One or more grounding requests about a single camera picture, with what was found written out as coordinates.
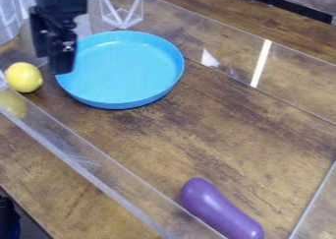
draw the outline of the blue dish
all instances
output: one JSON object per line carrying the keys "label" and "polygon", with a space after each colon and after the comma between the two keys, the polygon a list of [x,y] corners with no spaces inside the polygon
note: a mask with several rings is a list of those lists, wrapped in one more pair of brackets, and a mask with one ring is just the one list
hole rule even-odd
{"label": "blue dish", "polygon": [[77,42],[73,70],[56,79],[80,102],[126,109],[161,98],[182,72],[184,58],[169,41],[144,32],[118,30]]}

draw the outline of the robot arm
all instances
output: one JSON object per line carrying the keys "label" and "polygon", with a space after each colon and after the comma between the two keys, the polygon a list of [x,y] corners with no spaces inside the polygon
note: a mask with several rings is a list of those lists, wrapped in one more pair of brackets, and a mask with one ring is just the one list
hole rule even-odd
{"label": "robot arm", "polygon": [[30,7],[30,30],[38,57],[48,58],[53,74],[70,72],[77,35],[73,22],[78,15],[86,14],[86,0],[36,0]]}

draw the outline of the eggplant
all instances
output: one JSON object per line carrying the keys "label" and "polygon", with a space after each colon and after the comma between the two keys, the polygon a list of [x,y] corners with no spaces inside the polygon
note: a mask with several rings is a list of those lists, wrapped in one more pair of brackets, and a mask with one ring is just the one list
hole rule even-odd
{"label": "eggplant", "polygon": [[184,208],[228,239],[264,239],[260,223],[225,198],[202,178],[192,178],[180,193]]}

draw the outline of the blue plate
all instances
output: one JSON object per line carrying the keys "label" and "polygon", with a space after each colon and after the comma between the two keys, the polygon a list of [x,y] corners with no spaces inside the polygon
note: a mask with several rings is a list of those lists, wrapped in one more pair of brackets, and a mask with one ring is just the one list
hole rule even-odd
{"label": "blue plate", "polygon": [[73,70],[56,79],[82,103],[126,109],[162,97],[182,72],[184,58],[169,41],[120,30],[93,34],[77,42]]}

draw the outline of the yellow lemon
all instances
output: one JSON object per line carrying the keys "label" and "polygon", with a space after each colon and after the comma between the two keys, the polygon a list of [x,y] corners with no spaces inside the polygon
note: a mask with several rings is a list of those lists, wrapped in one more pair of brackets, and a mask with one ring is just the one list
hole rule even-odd
{"label": "yellow lemon", "polygon": [[25,62],[17,62],[5,71],[8,85],[22,93],[33,92],[42,85],[38,68]]}
{"label": "yellow lemon", "polygon": [[0,91],[0,106],[18,118],[22,118],[26,114],[28,104],[25,100],[9,89]]}

